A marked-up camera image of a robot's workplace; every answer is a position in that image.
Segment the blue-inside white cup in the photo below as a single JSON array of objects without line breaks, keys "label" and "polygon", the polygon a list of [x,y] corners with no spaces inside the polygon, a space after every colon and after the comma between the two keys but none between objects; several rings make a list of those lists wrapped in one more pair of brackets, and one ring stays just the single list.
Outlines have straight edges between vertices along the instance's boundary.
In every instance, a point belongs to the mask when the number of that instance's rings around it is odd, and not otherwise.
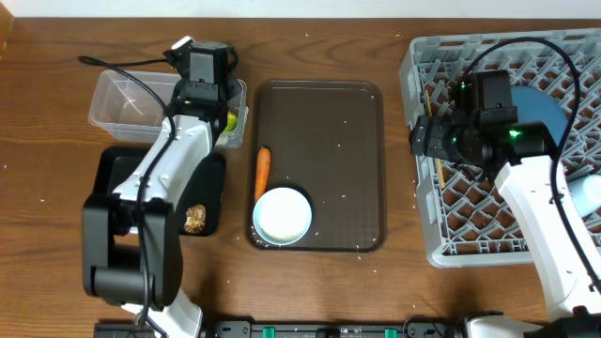
[{"label": "blue-inside white cup", "polygon": [[600,208],[600,176],[590,175],[568,184],[578,215],[582,218]]}]

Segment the large blue bowl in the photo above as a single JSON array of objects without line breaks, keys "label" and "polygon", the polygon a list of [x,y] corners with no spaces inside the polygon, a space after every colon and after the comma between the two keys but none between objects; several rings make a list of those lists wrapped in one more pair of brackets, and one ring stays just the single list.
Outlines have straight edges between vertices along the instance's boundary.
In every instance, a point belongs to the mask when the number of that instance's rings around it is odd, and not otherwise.
[{"label": "large blue bowl", "polygon": [[558,145],[568,121],[560,104],[550,95],[530,86],[512,86],[511,94],[517,107],[518,121],[544,123]]}]

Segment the brown food scrap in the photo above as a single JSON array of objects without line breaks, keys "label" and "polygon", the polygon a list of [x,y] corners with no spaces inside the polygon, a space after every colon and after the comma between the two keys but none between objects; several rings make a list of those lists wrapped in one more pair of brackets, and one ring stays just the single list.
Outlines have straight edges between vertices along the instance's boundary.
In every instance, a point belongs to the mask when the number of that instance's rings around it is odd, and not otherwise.
[{"label": "brown food scrap", "polygon": [[207,224],[207,210],[202,204],[189,207],[186,211],[184,231],[188,234],[201,233]]}]

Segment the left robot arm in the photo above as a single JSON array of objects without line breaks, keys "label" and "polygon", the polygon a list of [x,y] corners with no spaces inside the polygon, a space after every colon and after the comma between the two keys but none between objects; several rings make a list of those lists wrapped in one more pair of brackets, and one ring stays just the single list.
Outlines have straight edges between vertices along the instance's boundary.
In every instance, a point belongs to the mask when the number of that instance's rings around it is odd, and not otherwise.
[{"label": "left robot arm", "polygon": [[229,103],[243,89],[239,57],[220,42],[186,37],[163,54],[178,73],[169,100],[160,100],[161,131],[149,149],[103,151],[83,206],[85,293],[133,316],[129,325],[97,326],[122,337],[200,337],[203,313],[181,287],[180,240],[192,233],[190,211],[205,210],[199,236],[217,227],[225,160],[215,149]]}]

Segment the yellow green snack wrapper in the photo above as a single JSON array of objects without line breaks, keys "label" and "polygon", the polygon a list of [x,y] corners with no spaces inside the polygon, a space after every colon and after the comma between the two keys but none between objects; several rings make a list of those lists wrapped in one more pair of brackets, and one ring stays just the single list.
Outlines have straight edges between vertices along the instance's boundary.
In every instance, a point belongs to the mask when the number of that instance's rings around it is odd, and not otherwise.
[{"label": "yellow green snack wrapper", "polygon": [[229,111],[227,113],[227,120],[226,120],[226,126],[225,126],[224,131],[225,132],[233,131],[237,127],[238,121],[239,121],[238,114],[234,113],[233,111]]}]

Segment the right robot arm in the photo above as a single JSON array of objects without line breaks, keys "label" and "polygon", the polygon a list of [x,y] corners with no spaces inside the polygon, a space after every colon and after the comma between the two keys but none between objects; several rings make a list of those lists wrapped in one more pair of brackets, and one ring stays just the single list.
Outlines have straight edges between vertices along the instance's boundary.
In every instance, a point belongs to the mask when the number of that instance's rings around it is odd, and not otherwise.
[{"label": "right robot arm", "polygon": [[572,201],[541,121],[520,122],[505,70],[465,75],[449,117],[419,115],[412,154],[481,168],[511,209],[543,287],[548,322],[502,314],[465,317],[450,337],[597,337],[600,254]]}]

